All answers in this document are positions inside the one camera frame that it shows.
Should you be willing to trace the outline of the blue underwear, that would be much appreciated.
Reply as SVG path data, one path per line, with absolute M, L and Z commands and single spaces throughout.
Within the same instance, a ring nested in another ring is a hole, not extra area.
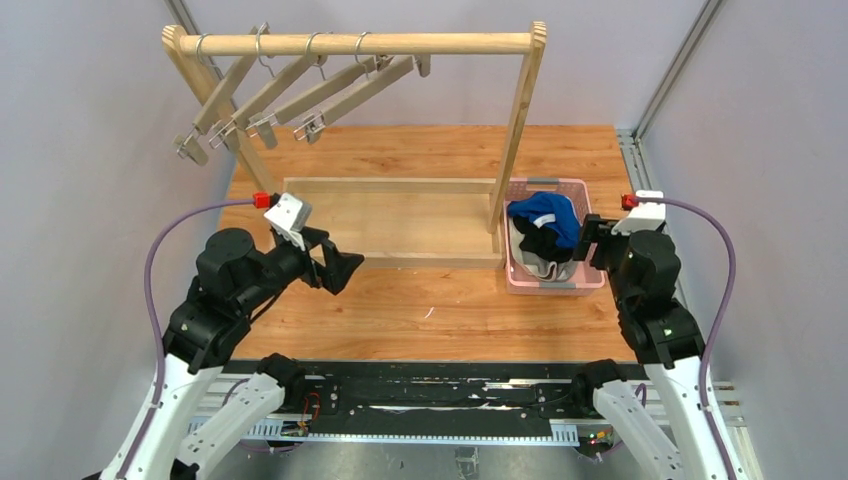
M 563 249 L 577 246 L 581 223 L 572 200 L 552 192 L 535 192 L 524 200 L 512 201 L 507 215 L 521 226 L 550 231 L 555 245 Z

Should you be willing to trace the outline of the grey underwear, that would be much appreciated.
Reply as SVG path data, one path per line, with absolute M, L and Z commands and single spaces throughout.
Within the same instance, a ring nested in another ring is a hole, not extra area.
M 578 267 L 576 261 L 545 260 L 536 253 L 525 251 L 520 247 L 525 235 L 518 231 L 512 220 L 508 221 L 508 228 L 512 260 L 524 273 L 542 282 L 567 281 L 574 275 Z

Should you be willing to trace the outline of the wooden hanger holding blue underwear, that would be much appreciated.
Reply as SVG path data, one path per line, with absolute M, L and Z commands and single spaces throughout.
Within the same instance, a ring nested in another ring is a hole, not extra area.
M 354 70 L 342 72 L 340 79 L 325 80 L 308 92 L 311 107 L 326 100 L 330 100 L 330 103 L 303 119 L 301 125 L 293 132 L 296 140 L 306 140 L 313 144 L 320 139 L 322 132 L 329 125 L 336 123 L 405 75 L 413 71 L 417 71 L 422 78 L 430 75 L 429 54 L 388 57 L 377 55 L 373 61 L 374 68 L 368 70 L 358 58 L 361 40 L 365 36 L 365 33 L 361 34 L 355 45 L 354 57 L 357 65 Z

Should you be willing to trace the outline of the wooden hanger holding black underwear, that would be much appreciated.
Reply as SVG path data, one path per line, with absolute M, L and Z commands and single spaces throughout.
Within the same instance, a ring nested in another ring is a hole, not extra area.
M 296 140 L 316 142 L 327 126 L 337 122 L 353 110 L 383 92 L 395 82 L 411 73 L 416 65 L 412 56 L 394 57 L 376 55 L 368 60 L 359 59 L 355 53 L 355 63 L 328 77 L 271 113 L 265 108 L 276 100 L 300 76 L 312 67 L 323 68 L 320 56 L 313 52 L 314 39 L 311 34 L 304 46 L 303 54 L 290 62 L 277 75 L 263 86 L 234 114 L 234 125 L 242 130 L 253 128 L 266 147 L 277 145 L 272 132 L 275 125 L 283 125 L 299 115 L 304 118 L 294 130 Z

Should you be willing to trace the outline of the black underwear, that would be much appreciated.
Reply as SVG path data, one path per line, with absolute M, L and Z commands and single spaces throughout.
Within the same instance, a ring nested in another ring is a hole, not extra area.
M 538 227 L 528 218 L 511 217 L 512 225 L 516 231 L 523 235 L 518 241 L 519 250 L 532 253 L 539 258 L 556 263 L 569 262 L 573 258 L 573 247 L 560 246 L 557 241 L 560 235 L 547 226 Z

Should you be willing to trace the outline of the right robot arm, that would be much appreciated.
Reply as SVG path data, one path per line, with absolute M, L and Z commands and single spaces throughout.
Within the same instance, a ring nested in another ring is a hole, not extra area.
M 606 272 L 627 345 L 662 402 L 664 431 L 611 360 L 584 367 L 574 390 L 617 431 L 655 479 L 744 479 L 746 469 L 715 406 L 706 342 L 676 299 L 681 261 L 672 239 L 654 229 L 623 233 L 614 220 L 585 217 L 574 256 Z

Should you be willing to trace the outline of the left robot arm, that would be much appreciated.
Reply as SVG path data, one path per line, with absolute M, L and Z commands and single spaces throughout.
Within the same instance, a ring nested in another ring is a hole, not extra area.
M 263 417 L 305 397 L 305 372 L 279 353 L 262 359 L 237 395 L 199 429 L 188 432 L 200 401 L 246 337 L 260 306 L 293 282 L 333 295 L 363 264 L 359 253 L 338 250 L 327 232 L 308 229 L 307 247 L 281 235 L 259 251 L 240 228 L 214 233 L 196 259 L 186 299 L 172 312 L 162 337 L 164 373 L 157 377 L 127 438 L 96 479 L 206 479 Z M 321 262 L 310 256 L 320 246 Z

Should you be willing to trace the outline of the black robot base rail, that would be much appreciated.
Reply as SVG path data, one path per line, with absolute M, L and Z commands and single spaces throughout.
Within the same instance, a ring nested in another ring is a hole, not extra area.
M 305 390 L 243 435 L 295 442 L 580 446 L 609 423 L 581 363 L 307 362 Z

